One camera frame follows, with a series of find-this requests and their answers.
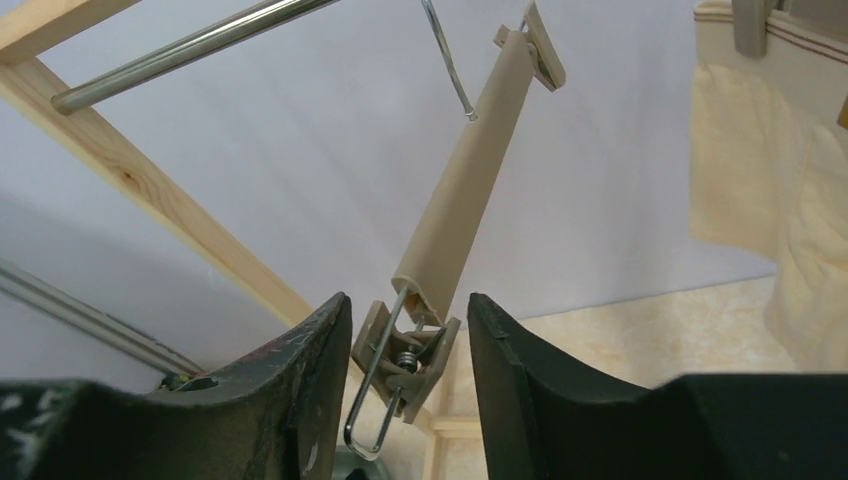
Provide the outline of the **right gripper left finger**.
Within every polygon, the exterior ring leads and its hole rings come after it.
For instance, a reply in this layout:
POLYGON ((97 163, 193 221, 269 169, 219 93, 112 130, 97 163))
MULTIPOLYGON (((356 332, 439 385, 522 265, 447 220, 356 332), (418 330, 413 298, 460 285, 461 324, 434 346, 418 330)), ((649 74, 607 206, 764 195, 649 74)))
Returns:
POLYGON ((336 293, 282 336, 156 395, 176 410, 157 417, 150 478, 298 478, 297 424, 323 376, 341 373, 351 328, 350 298, 336 293))

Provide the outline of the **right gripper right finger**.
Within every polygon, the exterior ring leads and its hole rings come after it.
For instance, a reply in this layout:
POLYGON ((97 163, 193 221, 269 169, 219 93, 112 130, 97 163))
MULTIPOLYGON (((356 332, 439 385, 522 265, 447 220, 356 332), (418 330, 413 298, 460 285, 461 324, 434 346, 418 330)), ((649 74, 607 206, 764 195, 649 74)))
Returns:
POLYGON ((485 294, 469 336, 488 471, 496 479, 673 479, 676 463, 616 378, 533 334, 485 294))

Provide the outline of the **beige cotton underwear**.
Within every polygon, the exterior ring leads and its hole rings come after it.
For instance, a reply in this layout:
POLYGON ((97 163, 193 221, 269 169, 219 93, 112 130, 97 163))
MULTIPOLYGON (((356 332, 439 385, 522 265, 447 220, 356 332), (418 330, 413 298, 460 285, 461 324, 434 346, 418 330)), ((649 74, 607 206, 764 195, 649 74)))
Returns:
POLYGON ((768 331, 806 371, 847 368, 847 128, 735 48, 731 4, 694 10, 692 237, 775 262, 768 331))

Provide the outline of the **dark green plastic bin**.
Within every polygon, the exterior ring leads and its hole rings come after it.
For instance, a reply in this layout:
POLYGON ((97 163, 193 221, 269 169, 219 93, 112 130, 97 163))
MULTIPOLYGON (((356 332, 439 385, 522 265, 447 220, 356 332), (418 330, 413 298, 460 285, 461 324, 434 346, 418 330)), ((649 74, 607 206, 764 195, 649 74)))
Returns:
POLYGON ((365 460, 348 449, 338 445, 334 454, 332 480, 391 480, 392 476, 382 459, 365 460))

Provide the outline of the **metal rack rod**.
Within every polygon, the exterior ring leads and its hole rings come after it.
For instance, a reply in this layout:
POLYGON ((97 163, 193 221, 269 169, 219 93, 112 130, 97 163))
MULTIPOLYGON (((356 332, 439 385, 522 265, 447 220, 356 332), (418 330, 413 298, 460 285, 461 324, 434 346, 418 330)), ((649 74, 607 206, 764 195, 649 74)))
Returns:
POLYGON ((71 115, 334 3, 334 0, 263 1, 58 93, 50 103, 58 113, 71 115))

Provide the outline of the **wooden clothes rack frame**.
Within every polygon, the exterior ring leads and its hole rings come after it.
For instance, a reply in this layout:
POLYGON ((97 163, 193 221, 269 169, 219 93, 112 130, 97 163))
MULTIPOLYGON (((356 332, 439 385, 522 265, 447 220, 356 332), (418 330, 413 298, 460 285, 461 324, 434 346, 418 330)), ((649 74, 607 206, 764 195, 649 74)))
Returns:
MULTIPOLYGON (((308 304, 136 148, 94 105, 58 113, 51 98, 71 89, 39 55, 125 10, 124 1, 27 1, 1 18, 1 94, 104 180, 145 209, 292 329, 308 304)), ((331 477, 345 380, 324 375, 297 424, 296 479, 331 477)), ((89 381, 12 381, 1 386, 5 479, 152 479, 161 413, 157 391, 131 395, 89 381)))

